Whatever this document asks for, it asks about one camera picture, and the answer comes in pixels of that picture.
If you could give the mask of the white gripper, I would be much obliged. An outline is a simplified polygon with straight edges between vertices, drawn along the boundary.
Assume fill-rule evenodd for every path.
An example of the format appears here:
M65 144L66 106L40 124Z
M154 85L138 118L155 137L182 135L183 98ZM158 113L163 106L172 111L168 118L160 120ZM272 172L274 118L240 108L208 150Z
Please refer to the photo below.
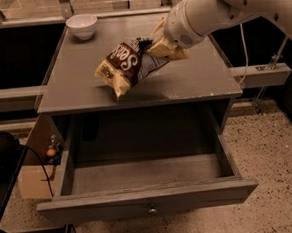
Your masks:
M187 60L190 57L190 48L201 43L203 36L196 34L186 15L187 0L176 4L167 18L162 17L149 37L154 42L145 50L153 57L164 57L169 61Z

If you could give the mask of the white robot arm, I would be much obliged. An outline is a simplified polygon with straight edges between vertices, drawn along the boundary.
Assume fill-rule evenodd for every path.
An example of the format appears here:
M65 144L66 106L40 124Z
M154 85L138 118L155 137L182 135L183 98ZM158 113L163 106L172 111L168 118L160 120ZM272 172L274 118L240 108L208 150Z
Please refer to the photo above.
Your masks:
M292 40L292 0L182 0L171 8L146 52L169 57L219 29L262 17Z

